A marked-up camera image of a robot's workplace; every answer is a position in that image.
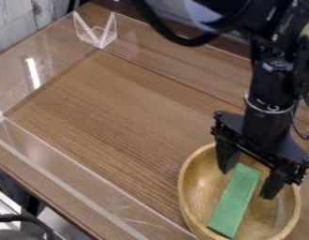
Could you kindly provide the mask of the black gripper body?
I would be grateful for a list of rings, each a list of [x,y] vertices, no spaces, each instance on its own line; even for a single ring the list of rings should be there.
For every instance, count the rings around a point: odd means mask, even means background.
[[[216,141],[235,145],[240,153],[257,160],[270,172],[281,169],[289,185],[301,185],[309,170],[309,154],[290,132],[297,108],[296,101],[273,108],[269,104],[248,103],[245,114],[216,111],[212,127]]]

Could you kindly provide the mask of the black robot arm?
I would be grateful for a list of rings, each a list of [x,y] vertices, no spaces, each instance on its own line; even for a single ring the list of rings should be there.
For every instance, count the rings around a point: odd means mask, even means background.
[[[239,31],[251,40],[253,79],[245,94],[245,114],[217,111],[217,165],[231,171],[245,153],[270,173],[260,196],[272,200],[286,184],[301,184],[309,154],[293,136],[298,104],[309,107],[309,0],[181,0],[204,34],[180,36],[149,0],[135,5],[159,34],[173,43],[199,47],[223,33]],[[304,140],[309,134],[300,134]]]

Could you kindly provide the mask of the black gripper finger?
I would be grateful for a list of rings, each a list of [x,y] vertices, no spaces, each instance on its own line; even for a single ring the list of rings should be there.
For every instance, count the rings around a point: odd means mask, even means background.
[[[260,197],[265,200],[273,200],[284,188],[286,178],[288,175],[281,169],[272,171],[265,179]]]
[[[227,174],[237,165],[240,151],[237,147],[223,140],[216,141],[216,157],[217,166],[224,174]]]

